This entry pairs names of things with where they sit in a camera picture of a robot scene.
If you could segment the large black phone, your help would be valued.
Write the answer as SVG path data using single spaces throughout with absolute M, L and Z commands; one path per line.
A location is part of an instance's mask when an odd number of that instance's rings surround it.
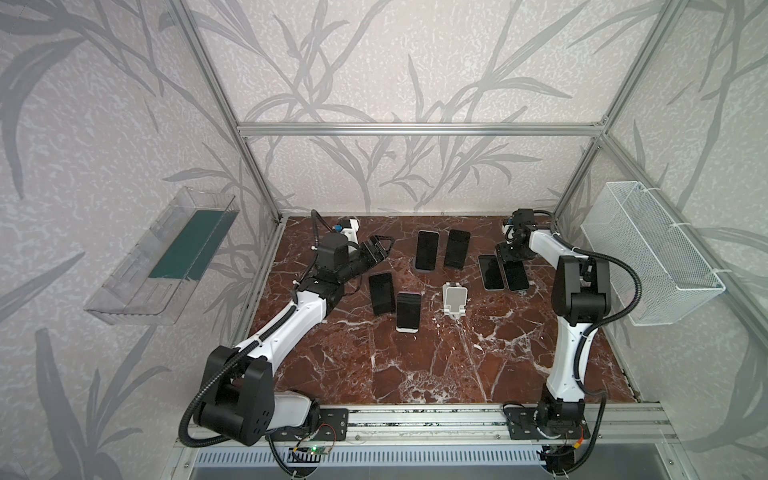
M 495 255 L 481 254 L 478 256 L 483 287 L 486 291 L 500 291 L 505 288 L 498 258 Z

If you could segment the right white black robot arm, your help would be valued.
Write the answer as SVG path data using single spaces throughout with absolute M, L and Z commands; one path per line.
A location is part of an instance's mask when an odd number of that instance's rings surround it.
M 584 376 L 596 324 L 611 310 L 609 263 L 579 253 L 560 234 L 537 224 L 542 210 L 518 209 L 503 223 L 503 260 L 537 257 L 555 269 L 551 307 L 558 322 L 554 364 L 538 403 L 535 421 L 542 429 L 563 428 L 582 421 Z

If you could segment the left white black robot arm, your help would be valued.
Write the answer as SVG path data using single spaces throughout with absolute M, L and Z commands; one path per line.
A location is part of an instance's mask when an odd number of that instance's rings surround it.
M 275 430 L 317 422 L 315 401 L 296 392 L 278 392 L 274 375 L 302 338 L 319 325 L 345 295 L 346 284 L 388 258 L 395 240 L 373 235 L 355 243 L 331 232 L 293 286 L 290 299 L 263 328 L 234 347 L 208 356 L 201 386 L 184 411 L 179 441 L 190 448 L 236 441 L 252 446 Z

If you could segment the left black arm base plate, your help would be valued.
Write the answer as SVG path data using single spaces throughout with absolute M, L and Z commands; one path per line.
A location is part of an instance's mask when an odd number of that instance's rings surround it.
M 277 442 L 298 441 L 310 435 L 312 441 L 339 442 L 347 437 L 350 410 L 321 407 L 310 413 L 310 419 L 298 427 L 286 426 L 275 430 L 270 437 Z

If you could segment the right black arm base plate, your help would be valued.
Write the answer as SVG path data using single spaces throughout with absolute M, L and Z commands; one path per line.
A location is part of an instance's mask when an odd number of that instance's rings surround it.
M 591 438 L 591 431 L 582 414 L 562 415 L 552 413 L 546 407 L 525 407 L 512 403 L 503 405 L 502 413 L 512 440 L 576 443 Z

